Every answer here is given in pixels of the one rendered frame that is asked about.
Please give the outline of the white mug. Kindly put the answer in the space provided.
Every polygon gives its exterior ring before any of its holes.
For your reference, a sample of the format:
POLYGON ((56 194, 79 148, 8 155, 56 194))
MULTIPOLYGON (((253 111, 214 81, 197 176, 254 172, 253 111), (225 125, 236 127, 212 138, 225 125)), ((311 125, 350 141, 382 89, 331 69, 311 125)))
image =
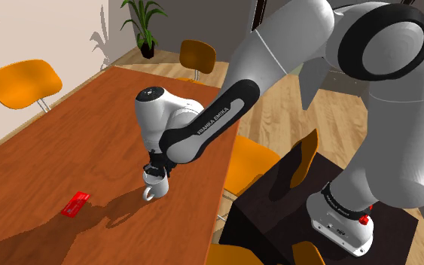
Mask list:
POLYGON ((161 198, 167 194, 169 190, 167 174, 161 176, 150 175, 147 172, 143 172, 142 177, 145 183, 145 190, 142 194, 143 200, 150 201, 153 198, 161 198))

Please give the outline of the brown wooden table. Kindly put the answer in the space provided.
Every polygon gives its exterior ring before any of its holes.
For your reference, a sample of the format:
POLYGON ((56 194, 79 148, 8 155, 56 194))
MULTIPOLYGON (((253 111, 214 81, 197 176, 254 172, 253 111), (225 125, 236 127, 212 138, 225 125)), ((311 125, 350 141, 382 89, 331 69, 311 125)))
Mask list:
POLYGON ((0 146, 0 265, 205 265, 236 127, 144 201, 134 102, 150 86, 203 105, 218 92, 113 67, 0 146))

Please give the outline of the red card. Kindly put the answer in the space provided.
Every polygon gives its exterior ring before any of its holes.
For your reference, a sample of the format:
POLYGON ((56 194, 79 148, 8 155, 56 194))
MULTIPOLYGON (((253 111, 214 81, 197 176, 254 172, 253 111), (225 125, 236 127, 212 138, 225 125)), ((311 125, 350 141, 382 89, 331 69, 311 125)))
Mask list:
POLYGON ((78 191, 62 209, 61 214, 73 218, 79 213, 89 198, 90 195, 88 193, 78 191))

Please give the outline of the orange chair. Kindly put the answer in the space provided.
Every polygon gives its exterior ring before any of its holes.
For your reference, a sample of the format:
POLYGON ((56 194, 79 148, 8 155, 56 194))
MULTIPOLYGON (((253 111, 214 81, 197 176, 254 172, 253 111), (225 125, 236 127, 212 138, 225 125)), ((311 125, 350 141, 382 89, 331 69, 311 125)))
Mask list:
MULTIPOLYGON (((272 195, 282 195, 304 181, 318 148, 319 131, 317 129, 294 143, 288 152, 290 163, 284 165, 284 177, 276 185, 272 195)), ((275 151, 244 136, 238 136, 230 158, 224 183, 226 193, 223 197, 231 203, 234 202, 280 160, 281 157, 275 151)))
POLYGON ((194 78, 181 78, 181 80, 199 84, 200 73, 210 74, 215 67, 215 61, 216 51, 209 44, 193 39, 183 40, 179 62, 185 68, 194 70, 194 78))
POLYGON ((44 98, 63 87, 59 75, 42 59, 15 62, 0 68, 0 103, 11 109, 22 109, 37 102, 47 113, 44 98))
MULTIPOLYGON (((311 242, 299 242, 293 244, 291 248, 294 265, 325 265, 319 250, 311 242)), ((264 263, 247 248, 211 244, 206 265, 264 265, 264 263)))

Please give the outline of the dark robot stand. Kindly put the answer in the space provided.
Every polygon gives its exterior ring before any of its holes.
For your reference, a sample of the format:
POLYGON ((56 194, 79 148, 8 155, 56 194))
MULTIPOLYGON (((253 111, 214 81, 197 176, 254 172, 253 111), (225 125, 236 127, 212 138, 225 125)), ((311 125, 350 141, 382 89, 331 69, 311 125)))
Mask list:
POLYGON ((361 257, 354 257, 312 228, 307 197, 343 170, 321 154, 297 187, 290 186, 296 156, 287 153, 234 200, 219 242, 247 248, 264 265, 294 265, 292 246, 309 241, 325 265, 405 265, 418 220, 403 209, 376 203, 371 217, 374 240, 361 257))

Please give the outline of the green potted plant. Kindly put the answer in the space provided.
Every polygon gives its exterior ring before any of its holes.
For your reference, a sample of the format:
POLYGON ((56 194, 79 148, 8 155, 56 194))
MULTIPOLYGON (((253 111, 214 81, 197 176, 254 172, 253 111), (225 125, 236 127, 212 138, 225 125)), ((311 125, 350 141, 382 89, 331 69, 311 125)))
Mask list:
POLYGON ((154 47, 158 43, 148 29, 150 19, 154 14, 161 14, 165 17, 167 14, 154 0, 147 0, 146 2, 144 0, 123 0, 121 7, 123 8, 126 5, 129 5, 133 9, 137 20, 125 20, 120 29, 123 29, 128 23, 132 23, 138 30, 136 36, 137 47, 140 49, 144 58, 151 59, 154 56, 154 47))

